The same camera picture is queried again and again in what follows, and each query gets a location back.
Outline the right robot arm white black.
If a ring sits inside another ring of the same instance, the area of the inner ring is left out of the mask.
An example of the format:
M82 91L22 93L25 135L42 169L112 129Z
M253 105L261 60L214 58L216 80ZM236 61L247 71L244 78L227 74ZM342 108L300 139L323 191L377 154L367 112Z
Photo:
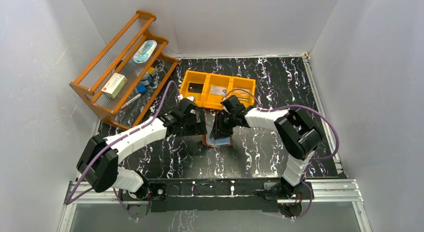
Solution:
M215 115L209 137L223 139L233 135L233 128L263 128L272 130L280 136L288 152L286 168L278 185L258 191L259 196L283 196L296 198L302 190L304 171L308 167L313 153L323 140L323 133L311 119L309 112L318 115L318 111L302 105L287 105L279 109L262 109L256 106L246 107L232 95L224 99L223 110Z

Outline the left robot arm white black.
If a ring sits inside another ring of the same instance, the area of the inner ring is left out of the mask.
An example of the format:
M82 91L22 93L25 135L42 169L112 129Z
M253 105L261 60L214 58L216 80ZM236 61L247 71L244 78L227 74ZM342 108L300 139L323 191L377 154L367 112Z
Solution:
M114 136L89 139L77 170L95 192L117 188L130 192L137 200L147 198L148 179L140 172L121 167L120 163L137 150L168 136L205 135L206 113L195 102L183 98L175 107L146 122Z

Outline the orange leather card holder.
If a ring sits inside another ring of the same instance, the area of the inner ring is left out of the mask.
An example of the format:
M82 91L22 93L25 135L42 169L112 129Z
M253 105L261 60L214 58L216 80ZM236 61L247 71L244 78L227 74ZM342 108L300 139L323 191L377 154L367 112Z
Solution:
M218 148L218 147L231 147L233 146L233 138L226 137L226 138L220 138L220 139L213 139L209 138L209 135L203 135L202 136L202 144L207 147L211 148Z

